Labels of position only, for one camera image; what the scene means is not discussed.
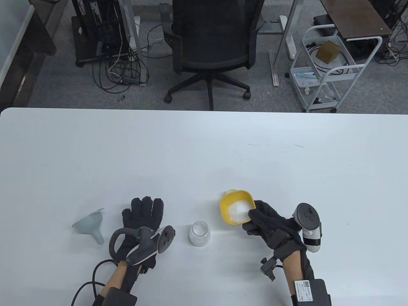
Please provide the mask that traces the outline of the person's right hand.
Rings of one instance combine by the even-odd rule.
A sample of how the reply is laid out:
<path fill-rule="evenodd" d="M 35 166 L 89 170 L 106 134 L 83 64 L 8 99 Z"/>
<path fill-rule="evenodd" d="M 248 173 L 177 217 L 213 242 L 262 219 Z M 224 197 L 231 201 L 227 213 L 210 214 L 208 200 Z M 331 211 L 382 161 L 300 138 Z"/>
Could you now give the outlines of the person's right hand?
<path fill-rule="evenodd" d="M 250 221 L 242 225 L 248 236 L 260 236 L 267 246 L 274 251 L 280 261 L 296 251 L 306 258 L 306 247 L 299 232 L 301 227 L 294 218 L 280 216 L 269 204 L 255 201 L 256 208 L 249 210 Z"/>

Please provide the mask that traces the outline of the person's left hand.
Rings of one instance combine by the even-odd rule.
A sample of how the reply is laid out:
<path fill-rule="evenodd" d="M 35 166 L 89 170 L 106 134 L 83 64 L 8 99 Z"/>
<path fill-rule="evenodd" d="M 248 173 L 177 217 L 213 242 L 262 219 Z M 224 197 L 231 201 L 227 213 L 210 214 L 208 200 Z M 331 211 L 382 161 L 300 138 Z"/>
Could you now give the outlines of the person's left hand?
<path fill-rule="evenodd" d="M 160 198 L 152 200 L 149 196 L 144 198 L 134 198 L 131 201 L 131 208 L 122 211 L 123 227 L 130 229 L 138 229 L 142 226 L 152 230 L 158 230 L 162 221 L 164 211 L 164 203 Z M 128 253 L 137 245 L 136 238 L 133 236 L 124 236 L 121 246 L 117 250 L 117 261 L 124 261 Z M 137 277 L 139 268 L 142 268 L 142 273 L 153 269 L 156 265 L 156 256 L 152 256 L 140 265 L 128 266 L 126 276 Z"/>

